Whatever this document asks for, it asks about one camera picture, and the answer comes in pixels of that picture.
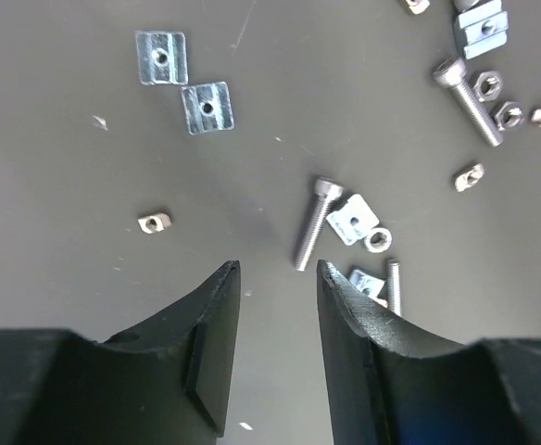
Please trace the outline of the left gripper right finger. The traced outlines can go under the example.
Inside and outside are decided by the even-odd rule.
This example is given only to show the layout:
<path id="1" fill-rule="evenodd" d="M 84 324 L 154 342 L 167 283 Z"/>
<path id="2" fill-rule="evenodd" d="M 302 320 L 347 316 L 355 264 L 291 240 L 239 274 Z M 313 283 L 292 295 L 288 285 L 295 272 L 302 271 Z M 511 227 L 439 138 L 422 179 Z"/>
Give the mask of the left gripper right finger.
<path id="1" fill-rule="evenodd" d="M 541 444 L 541 338 L 440 337 L 328 261 L 317 304 L 335 443 Z"/>

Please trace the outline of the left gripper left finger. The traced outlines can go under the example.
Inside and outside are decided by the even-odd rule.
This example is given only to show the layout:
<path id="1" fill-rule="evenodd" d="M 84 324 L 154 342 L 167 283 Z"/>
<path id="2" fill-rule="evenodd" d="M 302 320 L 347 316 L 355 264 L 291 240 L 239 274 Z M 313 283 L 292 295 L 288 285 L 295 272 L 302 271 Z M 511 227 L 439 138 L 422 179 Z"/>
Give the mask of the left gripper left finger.
<path id="1" fill-rule="evenodd" d="M 240 311 L 238 261 L 97 342 L 0 329 L 0 444 L 214 444 L 225 430 Z"/>

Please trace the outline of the silver socket screw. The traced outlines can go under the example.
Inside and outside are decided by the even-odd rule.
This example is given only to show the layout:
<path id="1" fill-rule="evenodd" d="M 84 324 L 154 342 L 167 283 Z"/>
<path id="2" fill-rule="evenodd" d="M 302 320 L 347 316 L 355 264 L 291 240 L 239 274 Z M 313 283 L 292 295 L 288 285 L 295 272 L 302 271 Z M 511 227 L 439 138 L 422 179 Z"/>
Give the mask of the silver socket screw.
<path id="1" fill-rule="evenodd" d="M 295 268 L 298 272 L 306 270 L 321 235 L 324 220 L 343 193 L 344 188 L 333 179 L 327 177 L 316 179 L 311 213 L 295 255 Z"/>
<path id="2" fill-rule="evenodd" d="M 401 315 L 400 262 L 391 258 L 386 261 L 388 308 L 396 315 Z"/>
<path id="3" fill-rule="evenodd" d="M 432 73 L 434 81 L 447 90 L 465 113 L 473 127 L 491 147 L 500 146 L 503 135 L 486 108 L 479 102 L 466 80 L 467 69 L 462 58 L 452 57 L 438 64 Z"/>

